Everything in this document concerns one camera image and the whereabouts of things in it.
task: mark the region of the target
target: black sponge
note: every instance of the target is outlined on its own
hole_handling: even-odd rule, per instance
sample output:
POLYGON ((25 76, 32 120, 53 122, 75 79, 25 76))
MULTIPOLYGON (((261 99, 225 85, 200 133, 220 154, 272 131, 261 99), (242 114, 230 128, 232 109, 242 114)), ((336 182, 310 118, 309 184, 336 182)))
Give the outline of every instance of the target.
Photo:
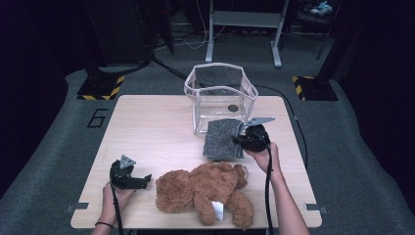
POLYGON ((244 123, 238 119, 225 118, 207 123, 204 156, 211 160, 224 160, 244 157, 242 147, 235 144, 232 136, 238 136, 244 123))

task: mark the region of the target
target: brown teddy bear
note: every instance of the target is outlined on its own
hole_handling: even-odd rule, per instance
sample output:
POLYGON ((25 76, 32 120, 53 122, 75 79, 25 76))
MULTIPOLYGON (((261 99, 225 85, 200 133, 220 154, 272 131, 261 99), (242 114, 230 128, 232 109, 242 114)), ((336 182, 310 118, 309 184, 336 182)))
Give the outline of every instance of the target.
POLYGON ((191 172, 172 170, 157 184, 157 208, 162 212, 184 212, 195 207, 203 225, 213 225, 215 212, 212 202, 220 202, 233 213, 233 223, 244 230, 254 220, 254 206, 240 189, 248 181, 241 164, 201 164, 191 172))

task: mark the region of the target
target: dark background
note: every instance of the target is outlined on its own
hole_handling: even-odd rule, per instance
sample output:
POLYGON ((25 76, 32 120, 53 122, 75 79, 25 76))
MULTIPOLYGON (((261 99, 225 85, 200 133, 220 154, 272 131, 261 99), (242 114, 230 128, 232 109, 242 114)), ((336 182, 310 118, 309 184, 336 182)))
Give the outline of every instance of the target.
MULTIPOLYGON (((366 0, 367 11, 356 12, 352 6, 361 1, 345 2, 343 21, 359 13, 367 17, 354 25, 363 25, 363 31, 340 84, 353 105, 362 137, 414 212, 414 3, 366 0)), ((68 19, 82 23, 79 31, 95 62, 102 65, 103 60, 80 1, 2 1, 0 11, 2 196, 64 103, 65 76, 83 69, 68 19)))

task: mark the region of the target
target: teddy bear tag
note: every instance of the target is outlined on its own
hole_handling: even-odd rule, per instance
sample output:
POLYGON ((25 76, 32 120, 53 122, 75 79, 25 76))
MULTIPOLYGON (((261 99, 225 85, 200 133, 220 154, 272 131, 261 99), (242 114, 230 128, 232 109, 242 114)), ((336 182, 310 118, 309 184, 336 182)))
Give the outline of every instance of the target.
POLYGON ((223 204, 219 202, 211 202, 214 208, 214 216, 219 219, 223 220, 223 204))

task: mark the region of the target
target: table top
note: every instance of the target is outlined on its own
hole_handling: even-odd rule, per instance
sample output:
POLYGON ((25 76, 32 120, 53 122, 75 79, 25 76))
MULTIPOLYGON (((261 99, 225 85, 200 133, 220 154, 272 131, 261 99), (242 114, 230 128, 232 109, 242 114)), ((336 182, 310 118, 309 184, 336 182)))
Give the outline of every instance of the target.
MULTIPOLYGON (((213 226, 202 226, 194 209, 180 213, 161 212, 156 207, 156 179, 165 173, 208 163, 203 156, 205 136, 194 135, 192 101, 186 96, 124 95, 119 97, 113 116, 92 165, 80 203, 86 210, 75 210, 71 219, 73 228, 93 228, 101 214, 102 188, 110 179, 111 164, 126 155, 136 165, 132 177, 152 174, 147 189, 137 191, 121 212, 126 229, 226 229, 236 228, 232 214, 225 210, 224 220, 213 226)), ((258 96, 253 118, 276 118, 264 124, 271 141, 279 147, 280 162, 287 184, 308 227, 322 223, 318 211, 307 211, 303 204, 315 204, 314 194, 305 171, 300 149, 287 109, 281 97, 258 96)), ((254 205, 252 228, 267 228, 265 212, 265 173, 254 159, 245 154, 231 164, 244 165, 249 172, 248 185, 242 191, 254 205)), ((269 203, 273 225, 278 226, 275 202, 270 190, 269 203)))

